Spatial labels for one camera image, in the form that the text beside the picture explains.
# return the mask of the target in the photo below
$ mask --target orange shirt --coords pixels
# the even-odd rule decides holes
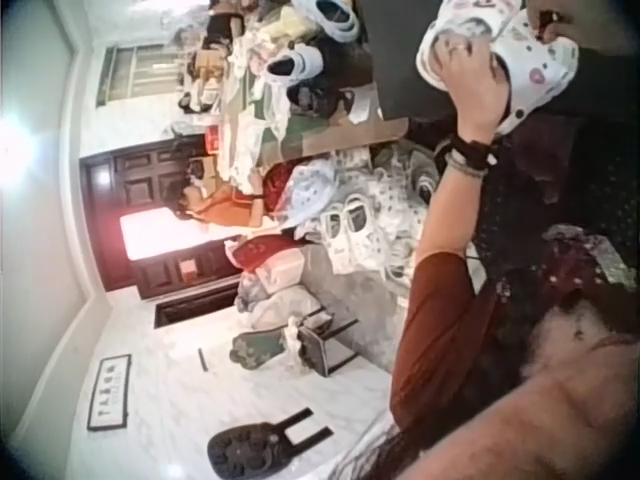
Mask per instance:
[[[211,196],[211,204],[198,212],[207,223],[221,227],[248,227],[251,220],[251,198],[225,183]]]

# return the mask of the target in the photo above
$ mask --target white sneaker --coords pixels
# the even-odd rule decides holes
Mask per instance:
[[[323,68],[320,50],[299,43],[267,63],[264,78],[268,83],[290,87],[319,75]]]
[[[353,42],[360,34],[360,21],[345,1],[292,0],[291,5],[301,15],[320,25],[336,42]]]
[[[320,214],[322,243],[336,275],[346,275],[356,270],[350,239],[342,219],[343,209],[341,204],[334,203]]]
[[[356,264],[364,270],[379,272],[384,279],[387,239],[376,223],[371,201],[359,193],[350,195],[344,204],[342,219]]]

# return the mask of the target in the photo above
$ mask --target light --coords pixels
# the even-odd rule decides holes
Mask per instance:
[[[167,466],[167,476],[169,478],[184,478],[184,469],[177,463]]]
[[[34,147],[29,134],[17,125],[0,120],[0,186],[15,184],[33,159]]]
[[[109,172],[99,172],[96,177],[96,183],[103,187],[108,187],[111,185],[111,174]]]

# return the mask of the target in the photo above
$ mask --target white floor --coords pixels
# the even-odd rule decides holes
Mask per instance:
[[[76,411],[70,480],[213,479],[206,455],[211,436],[243,423],[278,422],[305,407],[314,415],[288,431],[294,442],[324,426],[334,435],[271,478],[326,478],[327,464],[387,410],[390,376],[363,359],[330,379],[294,374],[277,359],[248,372],[228,359],[230,340],[242,331],[234,310],[154,330],[155,305],[137,300],[135,291],[116,292],[114,306]],[[98,363],[127,353],[132,354],[128,426],[88,432]],[[324,473],[318,470],[322,465]]]

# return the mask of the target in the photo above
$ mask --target black frame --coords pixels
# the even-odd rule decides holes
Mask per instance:
[[[93,400],[96,396],[96,389],[98,388],[98,379],[100,378],[100,372],[102,371],[102,365],[107,360],[115,360],[117,358],[126,358],[127,359],[127,371],[124,379],[124,398],[122,401],[122,423],[116,425],[106,425],[103,427],[92,427],[90,425],[91,422],[91,414],[93,413]],[[127,420],[129,418],[129,374],[131,373],[131,354],[127,353],[125,355],[116,355],[113,357],[105,357],[100,360],[100,365],[98,365],[98,373],[96,374],[96,379],[93,382],[93,389],[91,390],[91,401],[89,403],[89,414],[87,415],[87,430],[90,432],[106,432],[110,430],[119,430],[121,428],[127,428]]]

